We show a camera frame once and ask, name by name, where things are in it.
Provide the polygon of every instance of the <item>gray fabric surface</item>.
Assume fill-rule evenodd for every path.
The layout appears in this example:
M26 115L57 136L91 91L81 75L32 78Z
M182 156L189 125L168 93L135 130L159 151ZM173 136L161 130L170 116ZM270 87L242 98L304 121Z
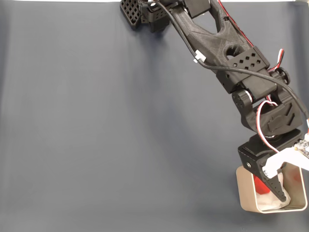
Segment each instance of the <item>gray fabric surface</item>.
M225 5L309 106L308 6ZM118 3L0 2L0 25L1 232L308 231L240 207L253 133L174 28L133 32Z

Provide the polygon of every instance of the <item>red and white wire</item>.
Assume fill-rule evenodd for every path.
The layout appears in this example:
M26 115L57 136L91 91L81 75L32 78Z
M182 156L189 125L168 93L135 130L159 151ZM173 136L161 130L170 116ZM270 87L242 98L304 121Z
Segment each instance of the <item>red and white wire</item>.
M280 65L282 63L283 54L284 54L284 49L280 49L279 54L278 54L277 64L273 68L269 69L268 72L274 71L274 70L276 70L277 68L280 67Z
M265 143L266 146L268 146L270 149L274 150L275 152L279 153L279 151L278 151L276 148L274 148L274 147L267 141L267 139L266 139L265 136L263 135L263 132L262 132L262 129L261 129L261 124L260 124L261 110L262 110L263 105L265 105L266 103L272 104L272 105L275 105L275 106L278 106L277 103L275 103L275 102L273 102L273 101L271 102L271 101L268 101L268 100L263 101L263 102L259 105L259 107L257 108L257 111L256 111L256 121L255 121L255 122L256 122L256 128L257 128L257 133L258 133L258 135L260 136L260 138L262 139L262 141Z

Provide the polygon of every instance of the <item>robotic arm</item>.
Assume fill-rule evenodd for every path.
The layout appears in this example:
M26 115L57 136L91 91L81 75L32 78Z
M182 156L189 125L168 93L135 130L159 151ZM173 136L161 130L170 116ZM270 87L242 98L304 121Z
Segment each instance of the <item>robotic arm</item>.
M120 8L133 29L149 24L151 32L162 31L171 21L182 37L195 62L213 70L232 95L243 126L257 132L238 148L243 166L260 178L281 200L286 197L277 174L291 156L309 169L309 137L297 129L302 124L300 110L309 118L303 103L287 86L289 74L281 67L269 69L270 63L254 46L228 14L220 0L122 0ZM213 34L193 22L193 18L209 11L215 19ZM253 104L267 98L267 105ZM286 148L297 153L288 155Z

